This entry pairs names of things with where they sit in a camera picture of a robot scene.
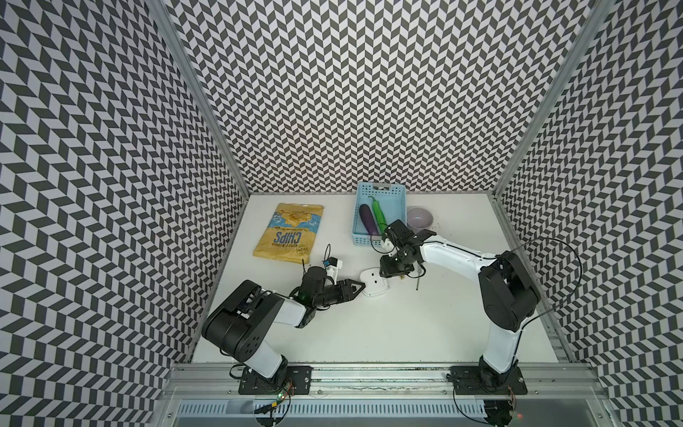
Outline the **white alarm clock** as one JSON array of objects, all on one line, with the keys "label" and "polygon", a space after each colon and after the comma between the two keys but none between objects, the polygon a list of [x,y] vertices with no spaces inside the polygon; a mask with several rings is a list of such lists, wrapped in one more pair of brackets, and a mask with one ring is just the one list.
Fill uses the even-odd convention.
[{"label": "white alarm clock", "polygon": [[366,297],[384,295],[389,290],[388,281],[381,275],[380,268],[363,270],[359,276],[359,280],[365,285],[362,294]]}]

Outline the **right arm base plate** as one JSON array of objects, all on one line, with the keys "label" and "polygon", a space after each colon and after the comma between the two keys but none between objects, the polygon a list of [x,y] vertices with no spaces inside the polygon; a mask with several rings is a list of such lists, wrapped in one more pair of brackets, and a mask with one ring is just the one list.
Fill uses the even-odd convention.
[{"label": "right arm base plate", "polygon": [[528,395],[525,378],[517,366],[498,374],[489,368],[451,366],[446,380],[455,388],[456,395]]}]

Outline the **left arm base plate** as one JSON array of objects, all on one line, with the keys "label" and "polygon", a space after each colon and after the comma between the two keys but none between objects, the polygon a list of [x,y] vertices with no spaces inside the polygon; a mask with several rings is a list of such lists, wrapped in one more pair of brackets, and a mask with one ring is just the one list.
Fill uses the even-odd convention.
[{"label": "left arm base plate", "polygon": [[295,396],[308,395],[312,372],[312,366],[287,366],[285,370],[277,371],[274,377],[266,378],[247,368],[241,375],[238,394],[266,396],[291,391]]}]

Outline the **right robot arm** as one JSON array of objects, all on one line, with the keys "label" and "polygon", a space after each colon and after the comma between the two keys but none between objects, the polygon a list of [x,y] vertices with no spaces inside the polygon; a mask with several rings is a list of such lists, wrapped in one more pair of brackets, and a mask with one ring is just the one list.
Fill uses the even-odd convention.
[{"label": "right robot arm", "polygon": [[387,251],[380,259],[386,279],[407,276],[419,266],[434,264],[471,279],[480,287],[483,310],[490,320],[487,347],[478,363],[478,380],[488,390],[504,384],[518,362],[523,329],[540,302],[531,273],[514,252],[488,254],[459,246],[434,231],[412,231],[400,220],[380,237]]}]

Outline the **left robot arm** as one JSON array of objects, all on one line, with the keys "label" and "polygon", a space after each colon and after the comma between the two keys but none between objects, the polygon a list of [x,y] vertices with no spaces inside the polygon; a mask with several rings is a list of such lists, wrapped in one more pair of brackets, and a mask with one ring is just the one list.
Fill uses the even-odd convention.
[{"label": "left robot arm", "polygon": [[301,284],[288,296],[246,280],[208,316],[201,336],[221,354],[278,387],[286,380],[288,361],[266,342],[271,327],[304,328],[319,311],[351,302],[365,288],[361,281],[337,280],[330,268],[318,266],[305,270]]}]

